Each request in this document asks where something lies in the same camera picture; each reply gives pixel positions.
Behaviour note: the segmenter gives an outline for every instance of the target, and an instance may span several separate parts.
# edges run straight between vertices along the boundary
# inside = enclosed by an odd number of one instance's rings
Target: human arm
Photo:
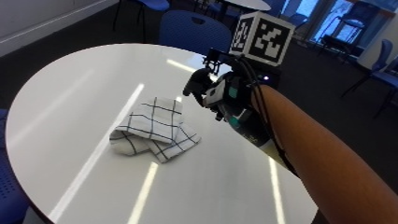
[[[278,144],[329,222],[398,223],[396,194],[350,147],[273,88],[261,86],[261,94]]]

